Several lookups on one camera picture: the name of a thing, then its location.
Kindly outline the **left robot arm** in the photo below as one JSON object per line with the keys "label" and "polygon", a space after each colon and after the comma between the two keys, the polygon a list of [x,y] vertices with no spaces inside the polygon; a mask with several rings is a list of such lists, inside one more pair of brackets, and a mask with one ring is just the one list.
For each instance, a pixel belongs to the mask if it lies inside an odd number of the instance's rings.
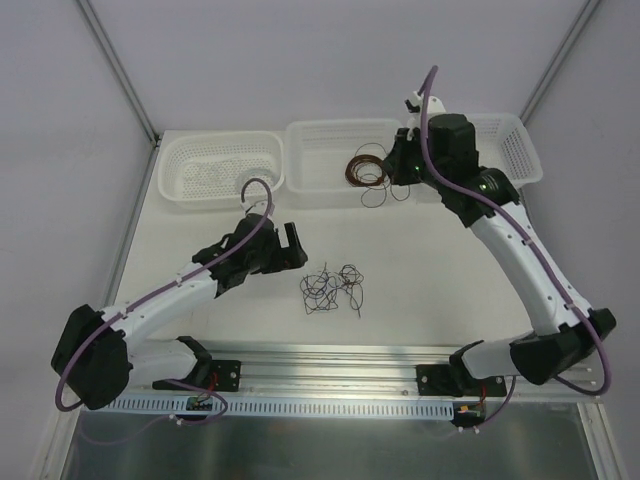
{"label": "left robot arm", "polygon": [[236,391],[238,381],[227,376],[230,363],[213,359],[193,337],[153,341],[151,335],[242,285],[250,275],[296,270],[307,260],[294,223],[280,230],[268,217],[248,213],[233,232],[195,253],[169,283],[133,302],[101,310],[76,308],[51,360],[60,377],[56,407],[62,412],[72,409],[62,400],[64,388],[77,396],[78,406],[90,410],[107,406],[129,386],[206,394],[216,388]]}

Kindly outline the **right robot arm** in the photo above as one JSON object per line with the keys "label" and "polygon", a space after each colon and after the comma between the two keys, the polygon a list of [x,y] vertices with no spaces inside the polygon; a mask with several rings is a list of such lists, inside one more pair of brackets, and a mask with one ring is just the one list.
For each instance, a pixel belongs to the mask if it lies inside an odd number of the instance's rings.
{"label": "right robot arm", "polygon": [[484,380],[521,376],[543,385],[597,353],[605,393],[611,370],[604,339],[616,326],[607,308],[595,309],[560,271],[541,244],[520,196],[507,176],[480,163],[474,125],[463,114],[440,114],[421,126],[397,130],[383,170],[393,184],[426,184],[442,204],[485,245],[514,287],[530,320],[529,332],[479,340],[449,358],[451,395],[469,395]]}

